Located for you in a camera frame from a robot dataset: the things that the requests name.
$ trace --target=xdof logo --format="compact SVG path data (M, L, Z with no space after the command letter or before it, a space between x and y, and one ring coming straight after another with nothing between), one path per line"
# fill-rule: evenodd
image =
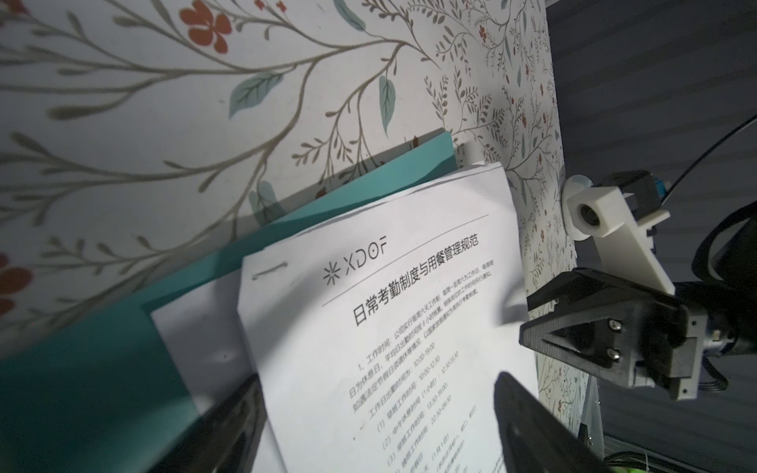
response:
M377 241L371 241L365 248L358 248L350 253L349 257L342 257L344 260L344 267L347 268L344 275L349 275L350 271L357 271L365 266L365 264L368 263L368 260L375 260L384 254L384 246L386 245L385 239L386 235L382 236ZM327 286L336 285L336 280L340 279L341 275L339 272L341 271L341 267L339 264L338 261L329 261L329 265L326 268L323 268L323 270L326 271L326 275L323 276L323 279L326 280Z

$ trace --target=red flower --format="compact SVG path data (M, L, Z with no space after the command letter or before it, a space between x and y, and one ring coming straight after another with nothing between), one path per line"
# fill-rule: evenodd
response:
M10 14L29 14L29 10L23 6L21 0L0 0L0 2L5 3L5 6L8 8L8 13Z
M0 253L0 268L8 265L10 260L8 256ZM0 272L0 295L5 296L15 294L21 291L32 281L32 273L24 268L8 268ZM0 297L0 316L10 312L16 307L16 303L11 299Z
M198 28L189 28L189 38L192 42L200 46L209 46L215 37L216 43L213 48L216 52L219 54L228 52L229 46L222 35L228 35L232 32L232 24L229 22L229 18L220 13L216 16L216 22L213 24L213 12L202 0L195 0L192 2L192 6L195 7L194 10L184 8L179 12L179 17L184 23L190 26L199 26Z

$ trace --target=wire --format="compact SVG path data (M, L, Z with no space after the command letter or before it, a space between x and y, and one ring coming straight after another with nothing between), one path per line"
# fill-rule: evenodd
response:
M649 473L691 473L688 468L665 461L664 459L653 457L652 464L647 452L617 452L605 457L605 465L621 466L625 468L636 468L648 471Z
M688 168L686 168L686 170L684 171L684 173L681 174L678 177L678 179L675 180L675 182L673 182L673 185L670 187L670 189L668 189L668 191L665 193L665 195L662 196L662 201L660 202L660 205L665 204L665 202L670 198L670 194L673 193L673 191L675 190L675 188L678 187L678 185L681 183L682 180L684 180L684 177L686 177L688 175L688 173L690 173L696 167L697 164L699 164L703 159L705 159L706 157L708 157L718 146L720 146L723 143L725 143L731 136L736 135L738 132L740 132L741 130L745 129L747 126L751 125L755 121L757 121L757 115L752 116L746 122L741 123L739 126L737 126L736 128L732 129L730 133L728 133L723 138L720 138L717 143L715 143L713 146L710 147L709 150L705 151L702 156L700 156L697 159L695 159L694 162L691 163Z
M702 367L707 371L707 374L712 376L712 381L706 381L699 383L699 390L708 393L716 393L718 391L725 391L728 389L728 379L723 376L706 357L702 357Z

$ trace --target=stack of paper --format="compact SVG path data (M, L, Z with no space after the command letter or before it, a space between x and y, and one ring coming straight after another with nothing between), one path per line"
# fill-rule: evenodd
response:
M201 413L257 370L253 471L504 471L497 374L537 394L518 242L502 166L476 166L272 244L153 317Z

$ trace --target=teal folder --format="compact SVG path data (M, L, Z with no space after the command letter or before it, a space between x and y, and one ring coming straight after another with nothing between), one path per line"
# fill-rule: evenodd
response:
M260 231L0 361L0 471L146 471L198 411L150 313L245 255L456 169L444 133Z

